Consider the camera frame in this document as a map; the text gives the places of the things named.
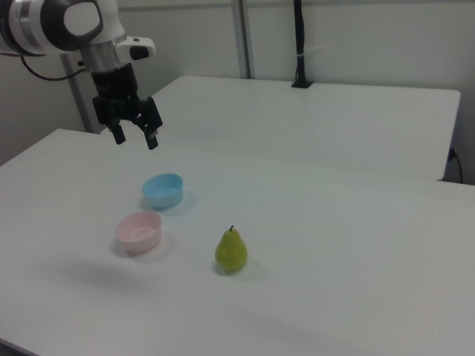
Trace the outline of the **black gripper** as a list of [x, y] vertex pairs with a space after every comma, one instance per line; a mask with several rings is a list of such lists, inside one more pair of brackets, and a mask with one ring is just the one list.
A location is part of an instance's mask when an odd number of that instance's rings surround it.
[[149, 150], [158, 147], [157, 130], [163, 121], [152, 97], [141, 100], [132, 64], [92, 73], [98, 95], [93, 98], [99, 123], [112, 133], [115, 143], [125, 142], [121, 119], [132, 121], [143, 132]]

